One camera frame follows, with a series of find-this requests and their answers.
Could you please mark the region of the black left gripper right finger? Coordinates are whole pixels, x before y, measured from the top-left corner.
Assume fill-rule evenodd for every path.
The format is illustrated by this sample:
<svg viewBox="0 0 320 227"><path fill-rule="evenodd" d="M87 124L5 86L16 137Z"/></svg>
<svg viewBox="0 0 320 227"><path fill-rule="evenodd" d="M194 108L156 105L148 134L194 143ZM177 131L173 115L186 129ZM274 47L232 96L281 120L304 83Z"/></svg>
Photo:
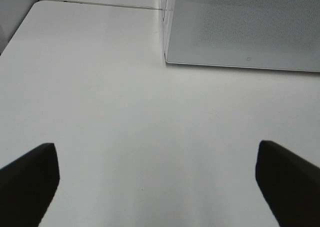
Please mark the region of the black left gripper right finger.
<svg viewBox="0 0 320 227"><path fill-rule="evenodd" d="M320 169L270 140L259 143L255 179L281 227L320 225Z"/></svg>

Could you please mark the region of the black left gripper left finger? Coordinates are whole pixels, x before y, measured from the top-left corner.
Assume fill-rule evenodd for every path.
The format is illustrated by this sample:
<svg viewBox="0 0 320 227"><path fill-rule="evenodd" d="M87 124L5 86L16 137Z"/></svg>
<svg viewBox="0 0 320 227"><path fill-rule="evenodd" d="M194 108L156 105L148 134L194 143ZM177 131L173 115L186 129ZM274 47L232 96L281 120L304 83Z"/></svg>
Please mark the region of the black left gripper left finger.
<svg viewBox="0 0 320 227"><path fill-rule="evenodd" d="M60 182L56 147L43 143L0 169L0 225L38 227Z"/></svg>

